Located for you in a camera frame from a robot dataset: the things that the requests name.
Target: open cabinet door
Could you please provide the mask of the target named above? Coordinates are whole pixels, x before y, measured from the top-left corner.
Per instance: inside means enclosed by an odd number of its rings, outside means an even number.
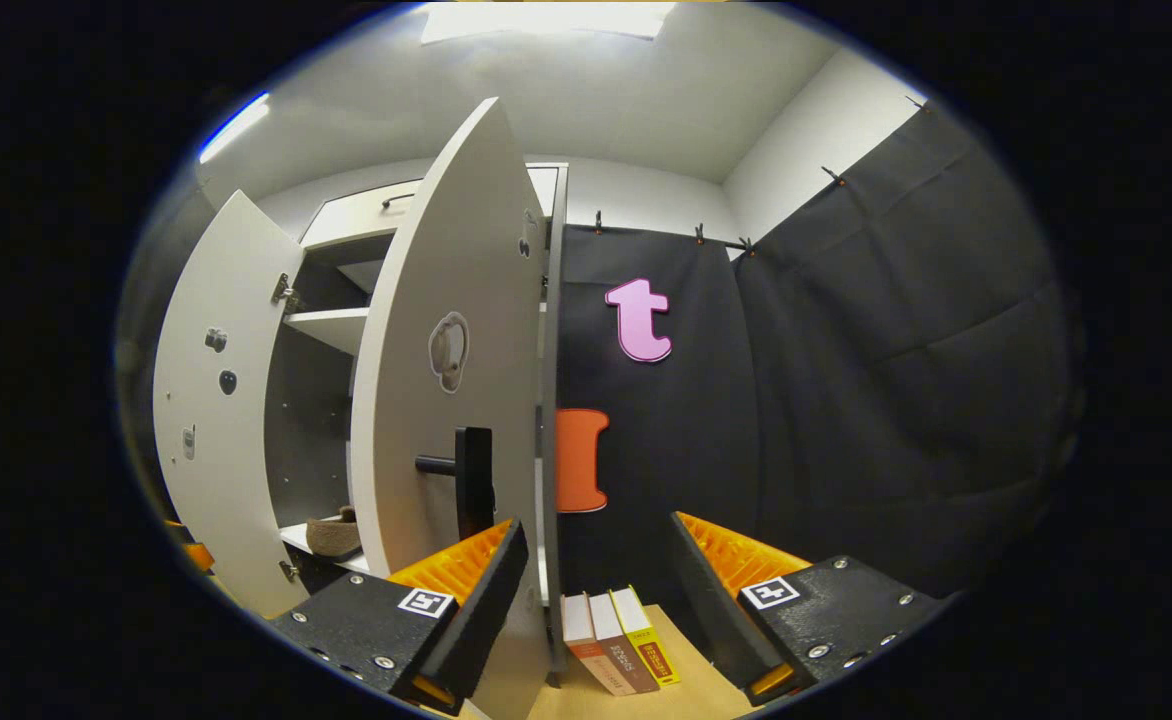
[[[155,358],[155,443],[182,523],[244,607],[274,618],[311,597],[286,578],[266,483],[263,410],[271,351],[304,251],[244,192],[207,229],[176,284]],[[206,342],[210,331],[223,333]]]
[[[493,434],[496,521],[522,519],[530,542],[472,698],[498,720],[525,716],[550,670],[531,532],[545,223],[500,101],[485,100],[444,145],[395,232],[354,381],[352,500],[380,577],[458,542],[454,478],[420,473],[416,456],[452,457],[458,427]],[[441,322],[452,322],[466,347],[445,359],[461,368],[436,374]]]

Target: black curtain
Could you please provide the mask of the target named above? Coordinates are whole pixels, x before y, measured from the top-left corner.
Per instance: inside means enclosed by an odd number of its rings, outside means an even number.
[[[732,265],[759,400],[755,537],[942,596],[1042,498],[1070,360],[1031,209],[926,108]]]
[[[755,382],[745,318],[723,246],[631,229],[566,227],[559,318],[559,407],[604,410],[602,510],[560,514],[563,592],[635,585],[701,643],[667,557],[673,510],[754,532],[759,497]],[[669,308],[654,313],[670,354],[638,364],[616,337],[604,293],[646,278]]]

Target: ceiling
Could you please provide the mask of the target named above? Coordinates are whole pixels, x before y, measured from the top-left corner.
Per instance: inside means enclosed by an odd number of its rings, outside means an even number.
[[[837,50],[755,4],[677,4],[654,40],[496,32],[421,45],[427,8],[377,18],[270,87],[270,114],[199,168],[260,197],[434,158],[500,96],[527,154],[613,159],[722,183]]]

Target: orange letter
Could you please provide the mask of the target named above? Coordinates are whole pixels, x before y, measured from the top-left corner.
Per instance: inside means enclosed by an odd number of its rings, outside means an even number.
[[[595,477],[599,433],[608,427],[600,410],[556,410],[556,477],[560,512],[592,512],[608,505]]]

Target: book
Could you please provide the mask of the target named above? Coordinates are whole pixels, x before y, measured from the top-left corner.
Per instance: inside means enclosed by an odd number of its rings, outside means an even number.
[[[613,661],[604,654],[604,646],[595,638],[595,624],[590,619],[590,598],[586,593],[560,596],[564,616],[564,644],[581,660],[586,670],[613,694],[635,694]]]
[[[640,660],[640,656],[636,656],[635,648],[631,646],[631,639],[627,639],[622,631],[622,624],[616,618],[616,610],[613,609],[613,600],[608,595],[590,597],[590,619],[595,625],[595,639],[604,648],[604,656],[613,661],[618,674],[626,678],[626,682],[629,682],[636,693],[656,691],[657,682]]]
[[[613,600],[622,632],[631,639],[631,646],[635,647],[640,660],[653,673],[656,682],[659,685],[679,682],[679,673],[670,664],[670,653],[665,651],[662,638],[657,637],[657,629],[654,629],[649,616],[643,611],[640,596],[635,593],[635,585],[627,585],[621,591],[608,591],[608,597]]]

